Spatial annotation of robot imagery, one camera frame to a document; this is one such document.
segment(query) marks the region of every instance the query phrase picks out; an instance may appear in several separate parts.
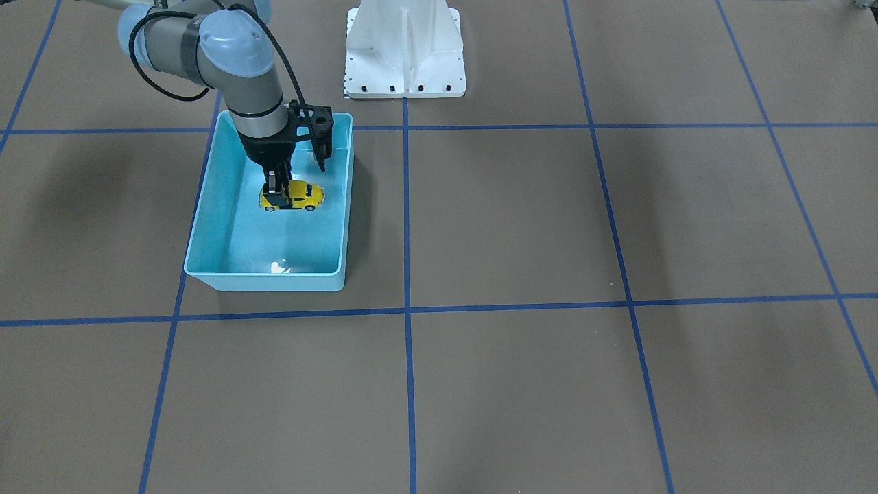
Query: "light blue plastic container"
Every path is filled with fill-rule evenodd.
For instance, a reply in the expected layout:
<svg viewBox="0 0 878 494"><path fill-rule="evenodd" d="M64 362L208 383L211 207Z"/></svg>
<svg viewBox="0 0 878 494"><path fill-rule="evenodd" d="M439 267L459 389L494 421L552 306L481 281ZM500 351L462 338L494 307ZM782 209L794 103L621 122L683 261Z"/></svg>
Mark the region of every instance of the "light blue plastic container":
<svg viewBox="0 0 878 494"><path fill-rule="evenodd" d="M320 171L310 142L296 144L292 174L322 185L313 211L259 206L262 168L247 159L228 112L219 115L198 196L184 270L221 291L338 291L348 255L353 120L333 113L333 154Z"/></svg>

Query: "black cable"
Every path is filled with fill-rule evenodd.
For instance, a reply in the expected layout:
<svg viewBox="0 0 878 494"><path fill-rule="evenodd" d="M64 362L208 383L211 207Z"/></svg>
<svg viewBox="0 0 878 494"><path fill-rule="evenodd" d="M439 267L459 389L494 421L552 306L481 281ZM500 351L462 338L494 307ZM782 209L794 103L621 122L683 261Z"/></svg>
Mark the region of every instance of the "black cable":
<svg viewBox="0 0 878 494"><path fill-rule="evenodd" d="M138 21L137 24L134 25L134 29L131 30L131 37L128 38L128 56L131 57L131 62L134 64L134 68L137 70L137 73L140 74L140 77L143 78L147 84L153 86L156 91L159 91L161 94L167 96L168 98L176 99L177 101L197 101L205 96L205 94L210 91L210 88L205 88L204 91L201 91L199 94L195 96L180 96L170 92L160 85L153 82L152 79L147 76L147 73L143 71L143 68L140 66L140 63L137 62L137 55L134 53L134 40L137 38L137 33L140 32L140 29L143 29L143 26L152 20L156 20L158 18L194 18L195 14L190 14L188 12L178 12L178 11L158 11L147 15L145 18L142 18Z"/></svg>
<svg viewBox="0 0 878 494"><path fill-rule="evenodd" d="M253 18L254 21L265 31L265 34L271 40L271 44L274 45L275 51L277 51L277 55L280 56L281 62L284 63L284 67L286 67L286 73L290 76L290 80L292 81L292 88L296 90L296 97L299 98L299 102L302 104L302 107L305 111L305 122L308 125L308 132L311 134L311 147L314 149L314 154L317 154L317 135L314 133L314 125L311 122L311 112L308 111L308 104L305 102L305 96L302 95L302 90L299 88L299 81L296 80L296 75L292 73L292 65L290 65L290 61L287 60L286 54L284 50L280 47L280 44L277 43L277 40L274 37L274 34L271 33L271 30L262 19L256 15L255 12L250 10L247 6L241 4L235 4L231 7L228 7L230 11L245 11L247 15Z"/></svg>

